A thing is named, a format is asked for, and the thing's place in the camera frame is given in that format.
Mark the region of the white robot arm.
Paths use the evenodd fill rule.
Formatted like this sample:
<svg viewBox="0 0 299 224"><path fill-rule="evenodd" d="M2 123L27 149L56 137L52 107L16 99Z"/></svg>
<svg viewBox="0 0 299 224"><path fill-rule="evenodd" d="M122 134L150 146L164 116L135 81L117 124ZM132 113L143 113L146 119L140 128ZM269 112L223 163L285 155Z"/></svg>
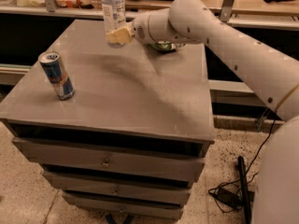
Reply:
<svg viewBox="0 0 299 224"><path fill-rule="evenodd" d="M167 41L208 46L284 124L268 140L251 224L299 224L299 62L221 22L201 0L137 15L110 43Z"/></svg>

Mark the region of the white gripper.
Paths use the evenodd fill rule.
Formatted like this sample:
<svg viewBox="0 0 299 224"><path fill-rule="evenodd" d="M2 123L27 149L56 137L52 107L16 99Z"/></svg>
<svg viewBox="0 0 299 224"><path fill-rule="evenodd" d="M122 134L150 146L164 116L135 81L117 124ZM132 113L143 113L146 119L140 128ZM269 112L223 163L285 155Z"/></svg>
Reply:
<svg viewBox="0 0 299 224"><path fill-rule="evenodd" d="M133 37L142 44L154 44L160 41L170 42L175 30L169 22L169 9L153 10L138 14L133 20L133 32L122 27L107 34L111 44L128 44Z"/></svg>

